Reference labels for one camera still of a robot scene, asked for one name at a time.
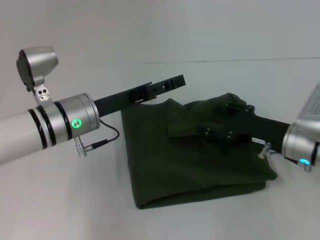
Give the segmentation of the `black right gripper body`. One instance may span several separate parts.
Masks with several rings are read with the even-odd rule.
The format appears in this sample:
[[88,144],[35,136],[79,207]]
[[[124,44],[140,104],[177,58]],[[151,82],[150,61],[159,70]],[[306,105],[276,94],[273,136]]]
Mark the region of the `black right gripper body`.
[[240,112],[231,114],[231,131],[246,140],[252,138],[263,140],[271,144],[276,152],[282,150],[282,143],[290,124],[260,117],[254,112]]

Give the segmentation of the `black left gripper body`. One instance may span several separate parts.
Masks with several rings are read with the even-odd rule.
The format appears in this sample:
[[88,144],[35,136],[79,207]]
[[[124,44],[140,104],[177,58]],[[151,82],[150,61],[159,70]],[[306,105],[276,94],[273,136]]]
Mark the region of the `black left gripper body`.
[[99,116],[104,117],[129,108],[135,104],[152,100],[154,97],[151,94],[151,85],[152,83],[149,82],[141,86],[95,100],[94,103],[97,107]]

